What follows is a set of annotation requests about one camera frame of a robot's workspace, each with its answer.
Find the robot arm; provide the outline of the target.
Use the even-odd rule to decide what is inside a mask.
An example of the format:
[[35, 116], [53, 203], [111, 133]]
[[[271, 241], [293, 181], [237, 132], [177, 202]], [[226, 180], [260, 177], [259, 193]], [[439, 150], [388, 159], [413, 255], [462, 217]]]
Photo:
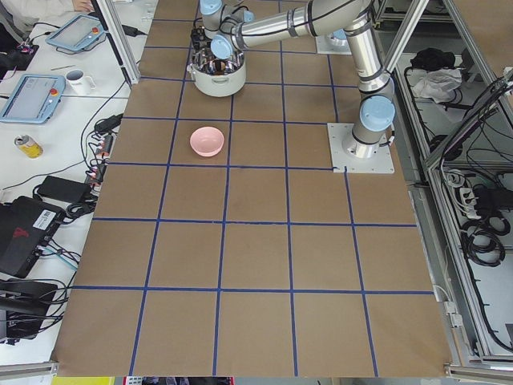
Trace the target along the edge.
[[394, 86], [378, 55], [369, 6], [369, 1], [317, 0], [255, 19], [250, 11], [224, 1], [201, 1], [200, 13], [212, 53], [218, 59], [228, 59], [238, 51], [267, 43], [342, 30], [353, 57], [361, 95], [358, 120], [342, 140], [342, 147], [355, 158], [369, 159], [376, 155], [395, 115]]
[[229, 5], [221, 0], [200, 1], [200, 26], [193, 23], [192, 46], [196, 51], [209, 47], [215, 36], [230, 39], [232, 28], [252, 22], [255, 15], [246, 5]]

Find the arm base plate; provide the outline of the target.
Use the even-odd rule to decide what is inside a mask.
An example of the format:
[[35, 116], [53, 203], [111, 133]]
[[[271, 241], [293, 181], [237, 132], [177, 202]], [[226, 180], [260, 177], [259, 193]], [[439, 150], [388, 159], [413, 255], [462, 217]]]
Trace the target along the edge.
[[320, 55], [352, 55], [343, 30], [316, 37], [316, 47]]
[[332, 170], [338, 173], [393, 174], [394, 163], [386, 135], [376, 144], [361, 144], [353, 137], [353, 124], [327, 123]]

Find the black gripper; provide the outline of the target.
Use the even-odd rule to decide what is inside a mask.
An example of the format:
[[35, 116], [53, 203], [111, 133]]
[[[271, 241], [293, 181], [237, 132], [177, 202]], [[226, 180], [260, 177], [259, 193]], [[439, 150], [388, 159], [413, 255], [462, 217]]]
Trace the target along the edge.
[[191, 40], [194, 48], [205, 48], [208, 45], [208, 37], [203, 26], [197, 26], [192, 29]]

